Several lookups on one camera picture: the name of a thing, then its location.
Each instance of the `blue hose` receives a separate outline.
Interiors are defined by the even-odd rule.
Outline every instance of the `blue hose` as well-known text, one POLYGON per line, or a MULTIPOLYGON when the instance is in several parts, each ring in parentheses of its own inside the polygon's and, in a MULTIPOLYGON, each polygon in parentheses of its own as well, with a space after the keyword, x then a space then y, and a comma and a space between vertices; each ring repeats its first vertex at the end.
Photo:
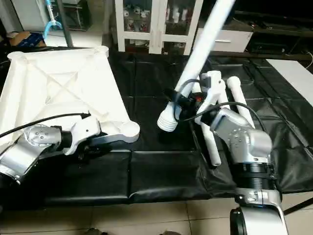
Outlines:
MULTIPOLYGON (((45 0, 47 7, 48 7, 48 11, 49 13, 52 15, 52 7, 51 7, 51 0, 45 0)), ((52 26, 56 25, 57 27, 59 27, 60 29, 62 29, 62 24, 56 20, 51 19, 51 21, 49 21, 46 26, 45 26, 45 31, 44 31, 44 39, 47 38, 48 36, 48 32, 50 30, 50 28, 52 26)))

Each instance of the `cardboard box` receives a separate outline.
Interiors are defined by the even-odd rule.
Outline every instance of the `cardboard box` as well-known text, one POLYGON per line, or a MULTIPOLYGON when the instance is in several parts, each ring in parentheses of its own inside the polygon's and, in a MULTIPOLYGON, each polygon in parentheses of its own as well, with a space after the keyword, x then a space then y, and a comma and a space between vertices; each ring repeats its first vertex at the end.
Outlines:
POLYGON ((28 31, 18 33, 10 39, 10 44, 17 47, 45 47, 43 35, 41 33, 31 33, 28 31))

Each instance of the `black tablecloth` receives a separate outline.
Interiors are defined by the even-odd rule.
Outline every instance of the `black tablecloth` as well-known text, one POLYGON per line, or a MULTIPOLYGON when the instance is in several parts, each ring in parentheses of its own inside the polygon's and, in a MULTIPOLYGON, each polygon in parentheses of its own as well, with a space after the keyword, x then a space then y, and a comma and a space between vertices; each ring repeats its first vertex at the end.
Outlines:
MULTIPOLYGON (((182 123, 173 133, 157 127, 166 105, 163 89, 176 85, 188 57, 110 53, 111 69, 130 119, 140 125, 139 140, 113 143, 115 151, 87 156, 83 162, 76 156, 39 161, 23 184, 12 191, 7 207, 232 196, 227 151, 219 139, 222 165, 214 169, 197 125, 182 123)), ((7 69, 1 68, 2 78, 7 69)), ((212 57, 203 72, 208 70, 220 70, 223 79, 240 78, 248 105, 257 111, 272 138, 271 160, 283 192, 313 190, 313 107, 266 60, 212 57)))

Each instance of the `tiled floor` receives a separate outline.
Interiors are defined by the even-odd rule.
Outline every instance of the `tiled floor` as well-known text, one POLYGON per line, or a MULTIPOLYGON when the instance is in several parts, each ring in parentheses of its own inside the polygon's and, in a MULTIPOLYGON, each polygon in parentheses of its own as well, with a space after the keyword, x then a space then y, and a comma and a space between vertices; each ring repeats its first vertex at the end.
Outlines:
MULTIPOLYGON (((313 192, 284 196, 283 208, 313 197, 313 192)), ((172 230, 182 235, 229 235, 233 199, 149 203, 105 207, 59 208, 44 211, 4 212, 1 234, 82 235, 98 228, 110 235, 159 235, 172 230)), ((286 216, 290 235, 313 230, 313 206, 286 216)))

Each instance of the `glass cabinet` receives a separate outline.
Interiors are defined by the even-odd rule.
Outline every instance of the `glass cabinet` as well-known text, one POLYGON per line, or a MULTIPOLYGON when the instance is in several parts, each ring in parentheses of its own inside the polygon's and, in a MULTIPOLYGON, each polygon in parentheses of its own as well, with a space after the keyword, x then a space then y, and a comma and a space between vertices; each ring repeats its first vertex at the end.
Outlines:
POLYGON ((115 0, 119 51, 189 55, 203 0, 115 0))

